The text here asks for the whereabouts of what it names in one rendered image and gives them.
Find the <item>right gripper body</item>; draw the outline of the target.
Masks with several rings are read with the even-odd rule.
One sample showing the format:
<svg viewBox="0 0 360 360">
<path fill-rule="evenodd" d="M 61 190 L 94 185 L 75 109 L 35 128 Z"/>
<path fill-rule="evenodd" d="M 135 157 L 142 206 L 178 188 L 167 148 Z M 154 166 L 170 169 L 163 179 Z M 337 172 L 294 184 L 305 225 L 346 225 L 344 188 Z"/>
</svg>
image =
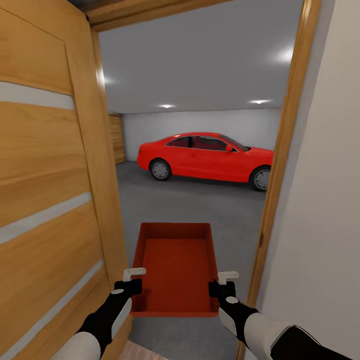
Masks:
<svg viewBox="0 0 360 360">
<path fill-rule="evenodd" d="M 233 281 L 226 282 L 226 285 L 220 285 L 218 281 L 208 283 L 209 296 L 211 298 L 217 298 L 219 294 L 224 291 L 230 291 L 236 297 L 236 285 Z"/>
</svg>

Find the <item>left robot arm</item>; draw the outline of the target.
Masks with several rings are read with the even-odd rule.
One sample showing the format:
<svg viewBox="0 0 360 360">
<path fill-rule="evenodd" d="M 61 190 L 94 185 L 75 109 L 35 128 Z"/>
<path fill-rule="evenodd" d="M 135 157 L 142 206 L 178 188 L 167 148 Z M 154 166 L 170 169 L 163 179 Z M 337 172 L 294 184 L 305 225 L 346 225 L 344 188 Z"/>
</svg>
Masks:
<svg viewBox="0 0 360 360">
<path fill-rule="evenodd" d="M 106 303 L 85 319 L 82 327 L 49 360 L 100 360 L 131 312 L 132 296 L 142 293 L 142 279 L 132 276 L 146 274 L 146 268 L 124 270 L 122 281 L 116 281 Z"/>
</svg>

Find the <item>storage box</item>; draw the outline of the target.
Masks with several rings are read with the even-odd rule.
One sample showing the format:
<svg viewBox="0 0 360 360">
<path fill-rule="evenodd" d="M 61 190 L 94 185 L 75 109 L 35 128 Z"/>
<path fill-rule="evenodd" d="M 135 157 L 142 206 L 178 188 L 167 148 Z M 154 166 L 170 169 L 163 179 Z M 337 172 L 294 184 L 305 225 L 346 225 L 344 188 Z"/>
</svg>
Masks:
<svg viewBox="0 0 360 360">
<path fill-rule="evenodd" d="M 141 294 L 131 298 L 133 317 L 214 318 L 220 302 L 210 297 L 218 282 L 210 223 L 142 222 L 132 268 L 146 268 Z"/>
</svg>

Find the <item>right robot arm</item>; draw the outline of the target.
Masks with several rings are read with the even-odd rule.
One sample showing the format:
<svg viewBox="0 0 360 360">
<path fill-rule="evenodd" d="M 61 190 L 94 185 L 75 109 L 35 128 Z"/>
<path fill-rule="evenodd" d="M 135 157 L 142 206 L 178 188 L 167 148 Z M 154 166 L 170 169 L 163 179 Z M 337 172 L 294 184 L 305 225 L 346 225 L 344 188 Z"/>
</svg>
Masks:
<svg viewBox="0 0 360 360">
<path fill-rule="evenodd" d="M 325 345 L 306 328 L 279 320 L 240 303 L 236 285 L 237 271 L 220 271 L 218 281 L 209 282 L 211 298 L 220 302 L 222 324 L 256 356 L 257 360 L 352 360 Z"/>
</svg>

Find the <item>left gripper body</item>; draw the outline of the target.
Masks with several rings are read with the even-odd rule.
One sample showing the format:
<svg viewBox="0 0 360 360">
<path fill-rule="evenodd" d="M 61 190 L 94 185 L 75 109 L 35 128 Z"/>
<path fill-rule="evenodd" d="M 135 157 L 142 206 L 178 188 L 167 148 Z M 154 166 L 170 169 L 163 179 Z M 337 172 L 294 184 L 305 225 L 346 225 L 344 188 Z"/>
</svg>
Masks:
<svg viewBox="0 0 360 360">
<path fill-rule="evenodd" d="M 133 279 L 131 281 L 116 281 L 114 284 L 114 290 L 116 288 L 128 286 L 131 289 L 131 297 L 133 295 L 140 295 L 142 293 L 142 279 Z"/>
</svg>

